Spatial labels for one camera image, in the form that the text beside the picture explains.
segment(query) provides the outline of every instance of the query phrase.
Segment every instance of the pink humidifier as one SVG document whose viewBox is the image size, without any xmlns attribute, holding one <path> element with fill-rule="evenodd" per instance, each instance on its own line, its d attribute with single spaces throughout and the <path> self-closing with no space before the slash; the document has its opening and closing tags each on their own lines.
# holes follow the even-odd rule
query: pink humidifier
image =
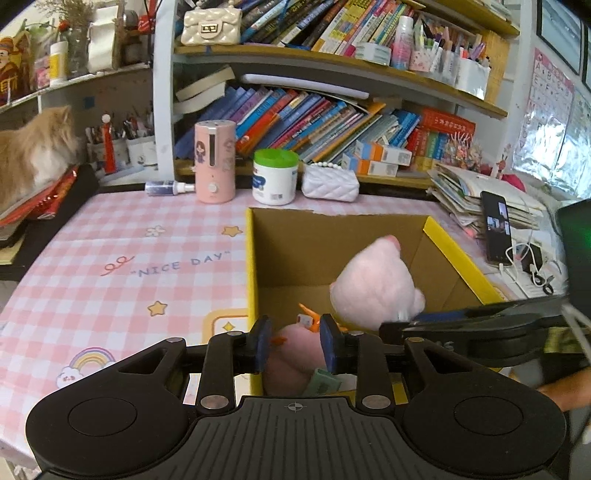
<svg viewBox="0 0 591 480">
<path fill-rule="evenodd" d="M 207 120 L 195 124 L 195 191 L 203 203 L 224 203 L 236 195 L 236 124 Z"/>
</svg>

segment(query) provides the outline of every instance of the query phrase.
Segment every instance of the ribbed black surface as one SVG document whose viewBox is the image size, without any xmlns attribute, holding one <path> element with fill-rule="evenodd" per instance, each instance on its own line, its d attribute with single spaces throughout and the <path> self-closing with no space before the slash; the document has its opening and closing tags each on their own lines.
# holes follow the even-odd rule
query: ribbed black surface
<svg viewBox="0 0 591 480">
<path fill-rule="evenodd" d="M 344 398 L 247 398 L 197 423 L 171 458 L 134 480 L 458 480 L 411 450 L 390 420 L 363 416 Z M 54 475 L 44 475 L 55 480 Z M 549 473 L 531 480 L 550 480 Z"/>
</svg>

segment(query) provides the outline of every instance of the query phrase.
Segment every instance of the pink plush toy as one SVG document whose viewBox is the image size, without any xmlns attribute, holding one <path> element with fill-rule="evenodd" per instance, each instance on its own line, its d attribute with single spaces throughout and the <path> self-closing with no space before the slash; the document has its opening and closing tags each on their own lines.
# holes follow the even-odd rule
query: pink plush toy
<svg viewBox="0 0 591 480">
<path fill-rule="evenodd" d="M 366 330 L 386 322 L 403 322 L 425 308 L 400 258 L 400 243 L 389 235 L 359 252 L 330 286 L 330 301 L 340 320 Z M 300 307 L 297 323 L 281 329 L 273 340 L 263 373 L 269 395 L 301 395 L 317 368 L 326 368 L 320 346 L 320 316 Z"/>
<path fill-rule="evenodd" d="M 425 308 L 393 235 L 378 238 L 349 261 L 331 285 L 330 301 L 343 322 L 366 330 L 406 322 Z"/>
</svg>

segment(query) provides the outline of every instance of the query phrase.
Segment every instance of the handbag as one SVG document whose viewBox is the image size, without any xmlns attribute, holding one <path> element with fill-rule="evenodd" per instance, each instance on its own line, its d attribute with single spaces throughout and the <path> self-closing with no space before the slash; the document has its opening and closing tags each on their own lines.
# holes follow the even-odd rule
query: handbag
<svg viewBox="0 0 591 480">
<path fill-rule="evenodd" d="M 230 0 L 225 8 L 197 7 L 185 13 L 181 43 L 193 45 L 235 45 L 240 43 L 242 10 Z"/>
</svg>

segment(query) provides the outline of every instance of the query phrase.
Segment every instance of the purple book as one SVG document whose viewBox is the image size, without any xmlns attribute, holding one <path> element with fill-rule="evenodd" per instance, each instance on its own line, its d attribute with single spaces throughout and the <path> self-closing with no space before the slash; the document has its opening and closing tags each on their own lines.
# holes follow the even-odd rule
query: purple book
<svg viewBox="0 0 591 480">
<path fill-rule="evenodd" d="M 251 96 L 248 99 L 248 101 L 244 105 L 242 105 L 234 115 L 232 115 L 230 120 L 232 120 L 232 122 L 236 122 L 236 124 L 239 124 L 240 121 L 244 118 L 244 116 L 248 112 L 250 112 L 257 103 L 259 103 L 262 100 L 262 98 L 267 94 L 268 91 L 269 90 L 267 90 L 265 87 L 259 88 L 257 92 L 253 96 Z"/>
</svg>

